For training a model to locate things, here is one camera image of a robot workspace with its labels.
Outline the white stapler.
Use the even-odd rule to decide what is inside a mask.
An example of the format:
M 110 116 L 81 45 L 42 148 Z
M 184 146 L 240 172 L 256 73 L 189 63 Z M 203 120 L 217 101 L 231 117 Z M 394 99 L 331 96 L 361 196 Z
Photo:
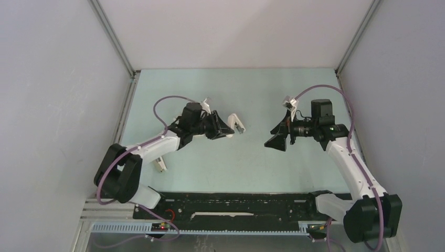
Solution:
M 228 125 L 231 129 L 237 130 L 240 134 L 243 134 L 246 131 L 244 124 L 241 122 L 236 113 L 232 113 L 228 117 Z

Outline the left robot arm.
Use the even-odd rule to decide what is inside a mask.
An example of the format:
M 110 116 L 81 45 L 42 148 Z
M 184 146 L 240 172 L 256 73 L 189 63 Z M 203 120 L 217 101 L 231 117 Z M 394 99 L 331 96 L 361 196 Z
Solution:
M 156 137 L 132 146 L 111 145 L 94 177 L 94 184 L 99 192 L 105 192 L 113 200 L 145 206 L 152 218 L 161 218 L 166 205 L 160 193 L 140 182 L 143 162 L 152 162 L 180 150 L 197 135 L 217 140 L 230 138 L 236 131 L 243 133 L 245 129 L 235 113 L 224 122 L 206 102 L 189 102 L 182 114 Z

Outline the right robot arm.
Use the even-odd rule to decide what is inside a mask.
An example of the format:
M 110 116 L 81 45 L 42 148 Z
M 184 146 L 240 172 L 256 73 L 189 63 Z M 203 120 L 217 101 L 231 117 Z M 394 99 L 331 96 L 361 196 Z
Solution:
M 396 236 L 402 201 L 390 195 L 373 177 L 358 155 L 350 130 L 337 124 L 329 99 L 311 101 L 311 116 L 296 118 L 298 100 L 286 97 L 284 118 L 270 131 L 272 138 L 264 143 L 267 148 L 286 151 L 287 139 L 295 144 L 298 137 L 313 138 L 337 165 L 351 194 L 343 200 L 333 193 L 323 193 L 305 205 L 311 219 L 323 215 L 342 222 L 345 232 L 354 243 Z

